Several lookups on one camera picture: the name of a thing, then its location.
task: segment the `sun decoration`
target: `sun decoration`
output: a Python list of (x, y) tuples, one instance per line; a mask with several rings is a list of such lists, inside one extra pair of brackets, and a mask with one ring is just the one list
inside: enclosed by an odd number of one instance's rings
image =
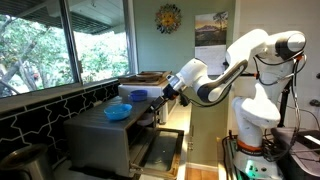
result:
[(156, 13), (157, 29), (161, 33), (170, 34), (181, 25), (180, 9), (174, 4), (161, 6)]

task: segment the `countertop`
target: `countertop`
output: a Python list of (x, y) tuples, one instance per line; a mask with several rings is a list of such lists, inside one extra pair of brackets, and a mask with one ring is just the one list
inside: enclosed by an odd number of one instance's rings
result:
[[(191, 117), (191, 105), (183, 107), (177, 104), (172, 112), (169, 114), (169, 118), (165, 125), (158, 125), (159, 128), (170, 128), (184, 131), (184, 140), (182, 144), (182, 152), (180, 159), (180, 166), (178, 170), (177, 180), (185, 179), (186, 163), (187, 163), (187, 144), (189, 135)], [(89, 176), (81, 172), (71, 171), (71, 161), (66, 160), (60, 164), (54, 171), (56, 180), (102, 180), (98, 177)], [(162, 178), (156, 178), (147, 175), (141, 175), (140, 180), (162, 180)]]

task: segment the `window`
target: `window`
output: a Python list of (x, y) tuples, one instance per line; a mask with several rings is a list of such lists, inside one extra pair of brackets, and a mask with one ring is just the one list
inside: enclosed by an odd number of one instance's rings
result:
[(1, 1), (0, 98), (135, 72), (124, 2)]

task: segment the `blue bowl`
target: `blue bowl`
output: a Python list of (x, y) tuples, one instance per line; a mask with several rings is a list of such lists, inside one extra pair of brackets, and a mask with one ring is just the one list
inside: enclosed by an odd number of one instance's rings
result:
[(130, 92), (130, 100), (134, 102), (147, 100), (148, 91), (146, 90), (135, 90)]
[(130, 104), (116, 104), (104, 109), (104, 113), (111, 121), (117, 121), (127, 118), (131, 113), (132, 106)]

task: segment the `wooden floor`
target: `wooden floor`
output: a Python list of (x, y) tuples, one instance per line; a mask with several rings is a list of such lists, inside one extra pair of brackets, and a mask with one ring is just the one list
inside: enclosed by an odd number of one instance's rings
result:
[(217, 180), (218, 172), (187, 168), (186, 180)]

